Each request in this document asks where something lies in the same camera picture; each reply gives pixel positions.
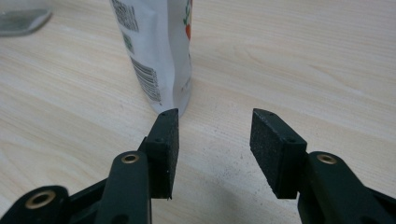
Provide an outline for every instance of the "light wood surface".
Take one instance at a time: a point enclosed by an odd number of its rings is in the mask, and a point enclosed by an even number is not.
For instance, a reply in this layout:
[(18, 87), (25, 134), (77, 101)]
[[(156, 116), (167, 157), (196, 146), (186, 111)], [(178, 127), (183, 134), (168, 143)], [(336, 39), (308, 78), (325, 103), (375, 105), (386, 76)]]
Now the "light wood surface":
[[(58, 0), (38, 32), (0, 38), (0, 214), (24, 193), (73, 194), (136, 150), (156, 114), (107, 0)], [(249, 149), (254, 107), (396, 197), (396, 2), (194, 1), (192, 94), (174, 200), (154, 223), (301, 223)]]

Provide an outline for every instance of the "barcode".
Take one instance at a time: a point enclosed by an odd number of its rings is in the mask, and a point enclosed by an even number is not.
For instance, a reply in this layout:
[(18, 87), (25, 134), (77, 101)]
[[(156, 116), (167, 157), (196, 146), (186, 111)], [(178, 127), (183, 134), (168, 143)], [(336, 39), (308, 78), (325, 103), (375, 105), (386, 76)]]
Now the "barcode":
[(118, 0), (112, 0), (112, 3), (119, 23), (129, 30), (138, 32), (139, 27), (134, 16), (134, 7), (128, 7)]
[(122, 37), (124, 39), (124, 43), (125, 43), (125, 47), (131, 51), (132, 53), (134, 53), (134, 46), (132, 45), (132, 39), (130, 36), (126, 35), (124, 32), (122, 33)]
[(137, 62), (132, 57), (131, 61), (143, 91), (152, 101), (160, 102), (161, 95), (158, 90), (157, 73), (155, 70)]

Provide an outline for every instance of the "wooden table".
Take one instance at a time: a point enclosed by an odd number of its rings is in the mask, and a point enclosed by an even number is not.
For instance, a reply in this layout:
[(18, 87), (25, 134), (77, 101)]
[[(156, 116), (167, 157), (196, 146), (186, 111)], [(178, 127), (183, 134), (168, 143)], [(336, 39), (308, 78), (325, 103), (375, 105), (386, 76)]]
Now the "wooden table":
[[(38, 32), (0, 38), (0, 214), (22, 194), (73, 194), (136, 150), (156, 114), (108, 1), (57, 0)], [(192, 94), (174, 200), (154, 223), (300, 223), (249, 149), (254, 107), (396, 197), (394, 1), (194, 1)]]

